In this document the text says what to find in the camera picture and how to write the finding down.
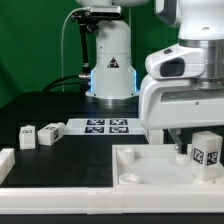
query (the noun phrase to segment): white plastic casing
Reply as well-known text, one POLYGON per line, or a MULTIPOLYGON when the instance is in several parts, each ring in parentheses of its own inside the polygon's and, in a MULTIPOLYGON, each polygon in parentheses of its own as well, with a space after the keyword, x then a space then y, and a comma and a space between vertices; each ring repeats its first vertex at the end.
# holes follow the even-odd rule
POLYGON ((219 175, 219 161, 223 138, 209 131, 193 134, 191 172, 200 180, 219 175))
POLYGON ((131 66, 130 28, 123 21, 99 23, 97 64, 88 96, 127 99, 137 95, 136 71, 131 66))
POLYGON ((40 145, 53 145, 64 135, 64 123, 51 123, 38 131, 38 142, 40 145))
POLYGON ((164 10, 165 0, 156 0, 156 13, 161 13, 164 10))
POLYGON ((83 7, 91 7, 93 5, 109 6, 112 5, 112 0, 76 0, 83 7))
POLYGON ((19 133, 20 149, 35 149, 36 147, 36 133, 35 127, 27 125, 20 128, 19 133))
POLYGON ((167 79, 160 74, 160 68, 163 63, 175 58, 182 58, 185 63, 184 73, 180 77, 169 77, 169 79, 191 78, 200 76, 205 70, 205 52, 200 48, 182 47, 175 44, 168 49, 158 51, 146 58, 146 70, 155 79, 167 79))
POLYGON ((224 39, 223 0, 179 0, 181 28, 185 40, 224 39))
POLYGON ((14 149, 2 149, 0 151, 0 185, 15 164, 14 149))
POLYGON ((93 5, 118 5, 121 7, 133 7, 147 4, 150 0, 76 0, 83 7, 91 7, 93 5))

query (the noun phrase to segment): cube with marker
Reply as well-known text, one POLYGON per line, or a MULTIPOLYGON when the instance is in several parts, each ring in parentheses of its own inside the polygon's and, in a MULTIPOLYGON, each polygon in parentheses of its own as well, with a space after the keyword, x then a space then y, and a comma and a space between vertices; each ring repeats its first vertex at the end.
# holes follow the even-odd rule
POLYGON ((27 125, 20 128, 19 133, 20 149, 35 149, 36 147, 36 133, 35 127, 27 125))
POLYGON ((214 180, 219 175, 222 139, 210 131, 193 135, 191 173, 199 180, 214 180))
POLYGON ((40 145, 53 145, 64 135, 64 123, 51 123, 37 132, 40 145))

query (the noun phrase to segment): table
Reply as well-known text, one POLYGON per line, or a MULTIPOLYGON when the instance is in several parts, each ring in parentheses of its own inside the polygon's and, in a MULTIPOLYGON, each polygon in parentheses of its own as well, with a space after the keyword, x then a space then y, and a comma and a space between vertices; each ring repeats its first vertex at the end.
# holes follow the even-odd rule
MULTIPOLYGON (((52 147, 19 150, 21 126, 40 129, 70 118, 137 118, 137 104, 103 106, 78 93, 25 93, 0 110, 0 147, 16 148, 1 187, 112 187, 112 144, 146 144, 144 136, 64 136, 52 147)), ((223 223, 223 214, 1 215, 2 223, 223 223)))

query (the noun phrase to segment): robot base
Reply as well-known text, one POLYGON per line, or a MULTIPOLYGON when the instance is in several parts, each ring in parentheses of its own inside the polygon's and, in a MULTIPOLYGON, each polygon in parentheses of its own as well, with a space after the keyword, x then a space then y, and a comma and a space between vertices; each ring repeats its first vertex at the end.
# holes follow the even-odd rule
POLYGON ((88 102, 96 103, 99 105, 108 105, 108 106, 128 105, 128 104, 137 104, 139 100, 139 94, 137 93, 134 96, 125 99, 103 99, 103 98, 97 98, 95 96, 86 93, 85 99, 88 102))

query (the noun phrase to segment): white platform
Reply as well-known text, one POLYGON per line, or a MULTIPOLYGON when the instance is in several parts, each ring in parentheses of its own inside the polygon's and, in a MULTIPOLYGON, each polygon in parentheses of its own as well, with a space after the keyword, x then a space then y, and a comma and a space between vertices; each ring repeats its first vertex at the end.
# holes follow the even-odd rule
POLYGON ((214 183, 198 184, 189 158, 176 161, 174 145, 113 146, 112 188, 0 189, 0 214, 110 214, 158 212, 224 212, 224 169, 214 183), (118 150, 134 151, 122 166, 118 150), (132 173, 138 184, 120 184, 132 173))

